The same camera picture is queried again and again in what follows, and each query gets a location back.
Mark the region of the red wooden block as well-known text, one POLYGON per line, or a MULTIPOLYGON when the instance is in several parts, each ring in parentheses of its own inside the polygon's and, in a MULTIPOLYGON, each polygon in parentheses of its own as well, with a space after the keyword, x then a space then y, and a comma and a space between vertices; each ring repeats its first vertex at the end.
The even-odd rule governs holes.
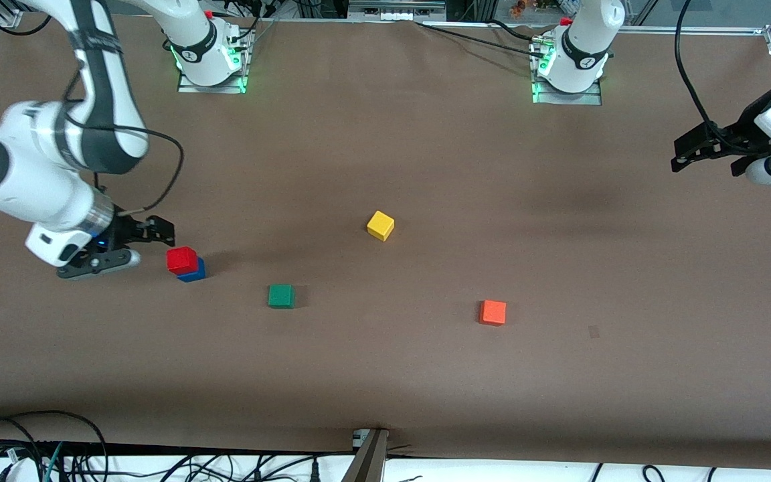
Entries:
POLYGON ((199 271, 197 252, 188 246, 174 247, 166 250, 165 264, 167 270, 175 276, 199 271))

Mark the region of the blue wooden block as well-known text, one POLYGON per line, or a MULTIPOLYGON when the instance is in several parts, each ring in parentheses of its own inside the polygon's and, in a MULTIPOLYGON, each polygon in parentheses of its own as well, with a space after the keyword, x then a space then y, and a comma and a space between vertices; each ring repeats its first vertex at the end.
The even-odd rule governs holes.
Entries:
POLYGON ((197 258, 197 269, 192 272, 184 272, 184 274, 178 274, 177 280, 181 282, 195 282, 197 280, 203 280, 206 278, 206 265, 205 260, 201 257, 197 258))

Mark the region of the yellow wooden block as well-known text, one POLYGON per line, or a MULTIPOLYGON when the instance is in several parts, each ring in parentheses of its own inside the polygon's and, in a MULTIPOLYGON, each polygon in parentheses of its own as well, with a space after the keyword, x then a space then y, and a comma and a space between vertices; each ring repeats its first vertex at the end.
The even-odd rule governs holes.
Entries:
POLYGON ((385 242, 394 231, 395 226, 394 218, 378 210, 368 220, 366 231, 377 240, 385 242))

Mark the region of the orange wooden block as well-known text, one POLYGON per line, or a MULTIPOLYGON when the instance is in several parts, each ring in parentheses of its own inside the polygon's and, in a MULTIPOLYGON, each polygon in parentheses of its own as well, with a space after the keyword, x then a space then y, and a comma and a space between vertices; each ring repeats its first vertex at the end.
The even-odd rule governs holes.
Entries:
POLYGON ((499 300, 483 300, 479 309, 479 323, 489 326, 503 326, 506 324, 506 302, 499 300))

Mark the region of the grey power strip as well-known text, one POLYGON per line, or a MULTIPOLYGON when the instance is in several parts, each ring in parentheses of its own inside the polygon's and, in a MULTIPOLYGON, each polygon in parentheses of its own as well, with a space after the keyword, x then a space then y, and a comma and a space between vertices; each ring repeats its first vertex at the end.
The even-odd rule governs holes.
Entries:
POLYGON ((348 0, 347 18, 358 21, 447 21, 446 0, 348 0))

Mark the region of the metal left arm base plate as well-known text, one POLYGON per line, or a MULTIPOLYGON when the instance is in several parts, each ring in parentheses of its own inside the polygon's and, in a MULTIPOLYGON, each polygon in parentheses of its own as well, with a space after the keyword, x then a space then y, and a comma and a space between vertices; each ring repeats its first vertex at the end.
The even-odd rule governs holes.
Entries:
POLYGON ((587 91, 563 92, 547 79, 535 78, 532 80, 532 100, 533 103, 557 106, 602 106, 602 87, 596 80, 587 91))

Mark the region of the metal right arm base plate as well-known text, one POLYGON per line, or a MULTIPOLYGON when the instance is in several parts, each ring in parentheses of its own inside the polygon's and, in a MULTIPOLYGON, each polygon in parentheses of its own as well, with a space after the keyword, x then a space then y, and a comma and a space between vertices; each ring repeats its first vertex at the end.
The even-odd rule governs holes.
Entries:
POLYGON ((195 69, 197 80, 216 80, 211 85, 201 85, 192 80, 186 68, 175 58, 179 70, 178 92, 204 92, 205 94, 245 94, 253 57, 254 31, 241 31, 238 25, 230 25, 224 42, 206 55, 206 67, 195 69))

